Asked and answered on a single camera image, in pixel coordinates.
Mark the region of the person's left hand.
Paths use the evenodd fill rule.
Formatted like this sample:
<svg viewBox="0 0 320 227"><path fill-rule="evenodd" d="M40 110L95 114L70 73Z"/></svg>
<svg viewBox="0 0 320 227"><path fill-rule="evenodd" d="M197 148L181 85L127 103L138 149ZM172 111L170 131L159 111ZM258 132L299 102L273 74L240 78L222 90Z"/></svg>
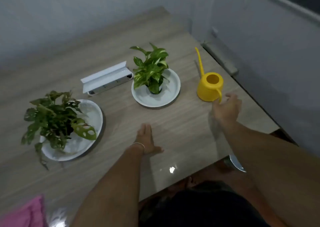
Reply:
<svg viewBox="0 0 320 227"><path fill-rule="evenodd" d="M150 124L142 124L141 127L137 131L136 139L134 142L141 143L145 146L145 154L148 155L150 149L154 146L152 128Z"/></svg>

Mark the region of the person's right hand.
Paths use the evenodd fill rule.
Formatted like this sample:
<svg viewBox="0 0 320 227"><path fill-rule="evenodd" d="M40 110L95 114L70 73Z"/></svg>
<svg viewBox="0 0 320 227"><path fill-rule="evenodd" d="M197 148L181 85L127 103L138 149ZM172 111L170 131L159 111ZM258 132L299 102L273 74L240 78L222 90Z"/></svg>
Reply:
<svg viewBox="0 0 320 227"><path fill-rule="evenodd" d="M235 124L241 111L241 107L242 100L239 99L239 109L213 109L212 107L211 115L222 128L227 128L230 125Z"/></svg>

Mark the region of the person's left forearm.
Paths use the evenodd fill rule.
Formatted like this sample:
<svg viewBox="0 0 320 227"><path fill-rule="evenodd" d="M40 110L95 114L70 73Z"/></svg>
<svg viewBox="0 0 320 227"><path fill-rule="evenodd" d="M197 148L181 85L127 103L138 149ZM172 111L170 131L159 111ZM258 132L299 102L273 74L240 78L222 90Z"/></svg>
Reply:
<svg viewBox="0 0 320 227"><path fill-rule="evenodd" d="M138 227L142 157L127 148L87 195L70 227Z"/></svg>

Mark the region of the person's right forearm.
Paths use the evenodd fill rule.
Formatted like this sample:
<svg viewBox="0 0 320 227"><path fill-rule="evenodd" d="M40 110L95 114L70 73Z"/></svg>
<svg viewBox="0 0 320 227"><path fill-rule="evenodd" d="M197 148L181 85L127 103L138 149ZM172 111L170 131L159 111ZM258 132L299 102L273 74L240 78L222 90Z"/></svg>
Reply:
<svg viewBox="0 0 320 227"><path fill-rule="evenodd" d="M320 227L320 158L237 121L220 125L234 155L278 217L290 227Z"/></svg>

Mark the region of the thin silver bangle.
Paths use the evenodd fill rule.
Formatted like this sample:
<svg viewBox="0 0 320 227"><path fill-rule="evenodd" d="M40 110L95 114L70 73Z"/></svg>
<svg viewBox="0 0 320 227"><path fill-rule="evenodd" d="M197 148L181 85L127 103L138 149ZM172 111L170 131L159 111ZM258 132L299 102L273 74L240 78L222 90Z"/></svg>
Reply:
<svg viewBox="0 0 320 227"><path fill-rule="evenodd" d="M131 146L131 149L134 149L136 152L138 152L141 155L145 154L145 146L142 143L134 142Z"/></svg>

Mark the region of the yellow plastic watering can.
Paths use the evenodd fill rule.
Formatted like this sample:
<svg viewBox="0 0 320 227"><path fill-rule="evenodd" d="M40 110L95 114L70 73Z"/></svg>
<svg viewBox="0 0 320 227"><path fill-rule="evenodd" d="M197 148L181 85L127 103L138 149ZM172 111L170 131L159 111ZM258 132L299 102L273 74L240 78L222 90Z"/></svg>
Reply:
<svg viewBox="0 0 320 227"><path fill-rule="evenodd" d="M204 72L199 50L197 47L195 47L195 50L198 55L199 70L201 74L201 79L197 87L198 97L205 102L213 102L215 100L218 100L219 102L221 102L224 80L222 76L216 72L209 72L209 73Z"/></svg>

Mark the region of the small white round plate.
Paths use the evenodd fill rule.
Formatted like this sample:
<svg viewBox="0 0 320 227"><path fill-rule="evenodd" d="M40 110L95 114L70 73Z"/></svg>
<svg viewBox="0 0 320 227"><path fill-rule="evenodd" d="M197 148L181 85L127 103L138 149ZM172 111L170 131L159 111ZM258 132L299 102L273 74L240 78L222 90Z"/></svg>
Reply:
<svg viewBox="0 0 320 227"><path fill-rule="evenodd" d="M162 75L165 79L159 94L152 94L146 85L134 89L132 83L131 93L137 103L147 108L160 108L169 105L177 98L181 89L179 76L170 68L164 70Z"/></svg>

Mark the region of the shiny silver metal object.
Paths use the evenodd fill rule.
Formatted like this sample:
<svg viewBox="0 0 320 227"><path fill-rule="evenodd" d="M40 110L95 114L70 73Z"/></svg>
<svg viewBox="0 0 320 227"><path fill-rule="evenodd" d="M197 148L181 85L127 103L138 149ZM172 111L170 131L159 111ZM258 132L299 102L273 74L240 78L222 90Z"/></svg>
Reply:
<svg viewBox="0 0 320 227"><path fill-rule="evenodd" d="M233 164L233 166L238 169L241 172L245 172L246 170L243 168L243 166L241 165L241 163L238 161L237 157L234 154L230 154L229 155L230 161Z"/></svg>

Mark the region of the large white round plate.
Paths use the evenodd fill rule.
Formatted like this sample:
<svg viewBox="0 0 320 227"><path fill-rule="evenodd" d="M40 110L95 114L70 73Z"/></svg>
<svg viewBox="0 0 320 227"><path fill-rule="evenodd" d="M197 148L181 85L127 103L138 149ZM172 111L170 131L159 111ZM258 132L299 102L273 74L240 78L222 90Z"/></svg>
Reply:
<svg viewBox="0 0 320 227"><path fill-rule="evenodd" d="M39 142L42 143L42 153L50 160L54 161L68 161L73 160L82 154L86 153L97 142L98 136L103 126L103 114L100 107L93 101L86 99L78 99L80 102L78 107L82 111L76 112L78 117L92 126L96 132L95 140L87 140L78 136L75 132L70 134L70 139L67 140L63 151L53 149L50 142L44 136L40 136Z"/></svg>

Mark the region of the person's dark shorts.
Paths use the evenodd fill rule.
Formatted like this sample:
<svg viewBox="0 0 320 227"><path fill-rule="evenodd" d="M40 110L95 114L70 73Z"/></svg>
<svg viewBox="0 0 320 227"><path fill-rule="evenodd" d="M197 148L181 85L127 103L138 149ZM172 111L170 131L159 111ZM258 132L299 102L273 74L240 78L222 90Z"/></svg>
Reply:
<svg viewBox="0 0 320 227"><path fill-rule="evenodd" d="M223 181L204 181L156 197L139 211L139 227L270 227L253 205Z"/></svg>

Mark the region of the variegated pothos potted plant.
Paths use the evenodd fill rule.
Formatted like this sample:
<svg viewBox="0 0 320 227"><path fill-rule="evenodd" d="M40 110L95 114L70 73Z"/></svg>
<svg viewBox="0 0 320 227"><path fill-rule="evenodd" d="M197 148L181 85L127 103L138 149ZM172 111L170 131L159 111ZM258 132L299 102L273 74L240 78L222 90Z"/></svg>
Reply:
<svg viewBox="0 0 320 227"><path fill-rule="evenodd" d="M132 46L130 49L142 52L145 55L145 60L136 56L133 61L137 66L134 69L133 88L134 90L146 86L151 94L157 95L162 91L162 84L166 77L163 72L169 68L166 58L168 53L165 48L158 48L150 43L152 51L146 51L138 46Z"/></svg>

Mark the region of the white power strip box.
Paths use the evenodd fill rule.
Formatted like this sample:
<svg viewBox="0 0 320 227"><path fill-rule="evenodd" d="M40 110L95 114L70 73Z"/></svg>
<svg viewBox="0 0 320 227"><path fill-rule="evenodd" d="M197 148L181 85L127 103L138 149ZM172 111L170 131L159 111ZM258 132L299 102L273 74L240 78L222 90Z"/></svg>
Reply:
<svg viewBox="0 0 320 227"><path fill-rule="evenodd" d="M82 92L90 96L97 95L126 83L132 80L133 77L133 72L127 68L126 61L124 61L82 78Z"/></svg>

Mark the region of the holey-leaf monstera potted plant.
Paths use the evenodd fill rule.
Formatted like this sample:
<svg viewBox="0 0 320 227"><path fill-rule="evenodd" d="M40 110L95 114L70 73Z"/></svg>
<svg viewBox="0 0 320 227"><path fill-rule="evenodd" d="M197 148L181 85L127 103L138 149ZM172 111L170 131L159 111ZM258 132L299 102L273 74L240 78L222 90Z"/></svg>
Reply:
<svg viewBox="0 0 320 227"><path fill-rule="evenodd" d="M78 117L77 112L83 112L79 108L80 101L72 97L72 91L51 91L44 98L30 101L30 104L35 107L25 112L24 121L31 124L23 134L21 144L30 145L37 132L59 152L64 151L72 132L86 140L97 139L94 127Z"/></svg>

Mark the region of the pink cloth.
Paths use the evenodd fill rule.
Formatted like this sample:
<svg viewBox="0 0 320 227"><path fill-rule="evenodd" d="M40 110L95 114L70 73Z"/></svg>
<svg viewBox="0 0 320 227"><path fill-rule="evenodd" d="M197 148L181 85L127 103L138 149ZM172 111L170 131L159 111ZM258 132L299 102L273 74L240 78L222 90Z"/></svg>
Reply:
<svg viewBox="0 0 320 227"><path fill-rule="evenodd" d="M48 227L43 195L1 217L0 227Z"/></svg>

